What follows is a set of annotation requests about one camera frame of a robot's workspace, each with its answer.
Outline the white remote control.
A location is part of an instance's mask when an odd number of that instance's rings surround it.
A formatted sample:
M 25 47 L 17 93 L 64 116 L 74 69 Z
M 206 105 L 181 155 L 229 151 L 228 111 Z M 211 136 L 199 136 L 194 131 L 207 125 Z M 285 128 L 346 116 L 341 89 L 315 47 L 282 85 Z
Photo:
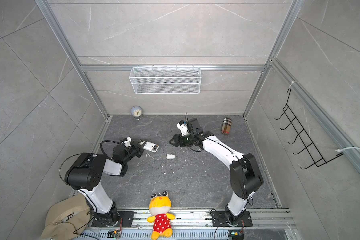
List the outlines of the white remote control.
M 144 150 L 147 150 L 147 151 L 150 151 L 150 152 L 153 152 L 153 153 L 156 153 L 159 146 L 156 145 L 156 144 L 153 144 L 151 142 L 144 142 L 143 143 L 143 148 Z

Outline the white battery cover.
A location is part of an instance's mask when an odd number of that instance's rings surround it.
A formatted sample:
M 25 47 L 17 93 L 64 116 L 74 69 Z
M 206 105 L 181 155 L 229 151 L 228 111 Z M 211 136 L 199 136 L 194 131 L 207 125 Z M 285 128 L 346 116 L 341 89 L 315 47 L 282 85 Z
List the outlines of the white battery cover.
M 166 158 L 167 158 L 168 160 L 174 160 L 175 157 L 176 157 L 176 154 L 167 154 L 167 155 L 166 155 Z

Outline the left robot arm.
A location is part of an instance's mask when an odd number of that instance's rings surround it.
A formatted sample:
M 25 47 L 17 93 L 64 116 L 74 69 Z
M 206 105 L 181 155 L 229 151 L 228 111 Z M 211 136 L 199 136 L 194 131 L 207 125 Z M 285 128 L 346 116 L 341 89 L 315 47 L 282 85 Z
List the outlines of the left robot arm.
M 121 142 L 104 140 L 100 143 L 100 154 L 81 153 L 67 170 L 63 181 L 79 191 L 94 209 L 95 219 L 108 227 L 119 222 L 120 215 L 116 203 L 107 195 L 102 184 L 103 173 L 123 177 L 128 170 L 128 162 L 141 157 L 147 140 L 138 142 L 131 138 Z

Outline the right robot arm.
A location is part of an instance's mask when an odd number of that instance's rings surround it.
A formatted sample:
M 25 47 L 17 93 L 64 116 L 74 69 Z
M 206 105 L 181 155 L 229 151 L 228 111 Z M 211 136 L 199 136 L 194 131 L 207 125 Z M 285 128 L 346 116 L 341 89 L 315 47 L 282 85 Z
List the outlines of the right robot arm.
M 240 153 L 220 141 L 209 131 L 203 131 L 198 120 L 182 120 L 177 123 L 179 134 L 170 144 L 175 147 L 198 146 L 202 151 L 214 155 L 230 170 L 232 197 L 225 207 L 228 224 L 236 224 L 244 216 L 247 205 L 253 204 L 253 195 L 263 185 L 264 179 L 254 155 Z

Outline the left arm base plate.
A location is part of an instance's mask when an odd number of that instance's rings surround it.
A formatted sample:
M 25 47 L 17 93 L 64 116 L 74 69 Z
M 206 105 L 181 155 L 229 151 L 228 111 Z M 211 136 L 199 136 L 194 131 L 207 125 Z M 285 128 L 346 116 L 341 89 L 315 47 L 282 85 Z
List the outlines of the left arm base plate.
M 117 214 L 95 214 L 91 227 L 116 228 L 121 225 L 123 228 L 129 228 L 132 226 L 134 214 L 133 211 L 121 211 Z

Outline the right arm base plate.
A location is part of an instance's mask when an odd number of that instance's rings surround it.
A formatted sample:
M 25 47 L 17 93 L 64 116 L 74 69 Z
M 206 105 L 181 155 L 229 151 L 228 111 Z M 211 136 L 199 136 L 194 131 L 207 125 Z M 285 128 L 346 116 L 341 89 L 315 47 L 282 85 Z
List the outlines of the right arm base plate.
M 250 213 L 245 210 L 238 216 L 231 215 L 227 211 L 211 210 L 210 215 L 214 227 L 252 227 L 252 217 Z

